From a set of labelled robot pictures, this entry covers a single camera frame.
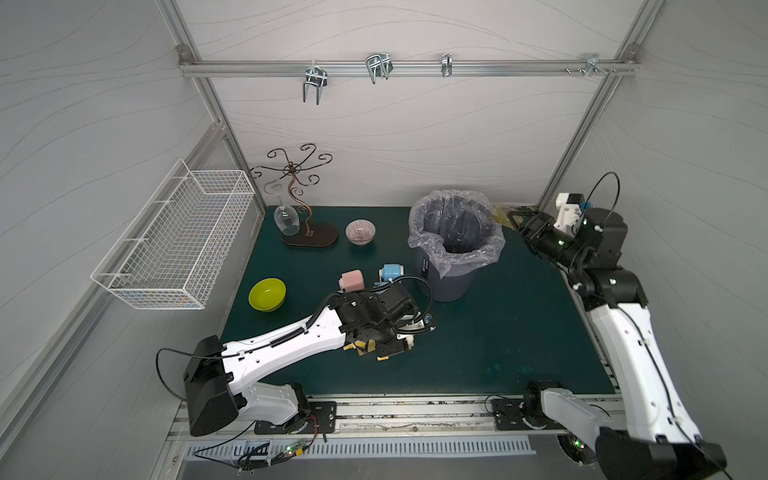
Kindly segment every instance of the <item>green work surface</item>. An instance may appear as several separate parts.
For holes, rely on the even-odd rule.
[[[273,208],[266,213],[237,291],[222,341],[247,339],[311,315],[323,297],[339,289],[344,272],[360,269],[366,286],[384,263],[416,273],[408,248],[408,208],[314,207],[313,219],[329,222],[339,239],[322,249],[288,247],[280,239]],[[373,242],[359,247],[344,228],[365,218],[376,225]],[[408,352],[377,361],[354,349],[320,353],[267,376],[264,382],[298,382],[307,395],[353,393],[521,394],[530,379],[554,379],[575,393],[613,393],[587,330],[557,270],[532,255],[504,228],[507,243],[497,263],[480,269],[469,291],[451,303],[435,303],[437,328],[415,336]],[[285,282],[286,301],[261,313],[248,303],[259,280]],[[407,285],[420,305],[426,304]]]

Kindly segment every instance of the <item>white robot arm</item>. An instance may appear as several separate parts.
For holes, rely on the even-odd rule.
[[[429,303],[419,312],[403,280],[425,283]],[[222,429],[234,419],[263,420],[292,432],[310,415],[298,384],[273,386],[259,380],[316,353],[344,347],[379,359],[405,352],[413,336],[435,328],[429,310],[432,289],[420,276],[348,293],[331,293],[313,315],[280,329],[221,344],[210,336],[197,344],[184,373],[192,436]]]
[[[557,207],[557,219],[527,211],[509,218],[531,252],[563,270],[581,298],[616,375],[626,422],[551,380],[528,384],[521,406],[525,421],[534,428],[553,420],[564,426],[579,445],[595,451],[611,479],[694,480],[724,469],[723,450],[701,438],[674,388],[640,281],[617,265],[627,235],[621,215],[586,207],[580,194],[559,194]]]

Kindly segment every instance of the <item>green bowl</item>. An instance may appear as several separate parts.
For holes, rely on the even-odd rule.
[[[286,284],[278,278],[265,278],[250,289],[248,303],[260,312],[274,312],[286,299]]]

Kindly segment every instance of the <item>plastic bag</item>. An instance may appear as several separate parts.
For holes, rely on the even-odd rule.
[[[505,240],[488,198],[467,190],[434,190],[411,207],[408,246],[421,247],[444,276],[498,261]]]

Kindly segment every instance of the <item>gray trash can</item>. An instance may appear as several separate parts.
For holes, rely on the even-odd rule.
[[[488,198],[473,191],[435,190],[419,199],[411,208],[409,231],[416,271],[438,302],[464,295],[477,269],[498,261],[505,244]]]

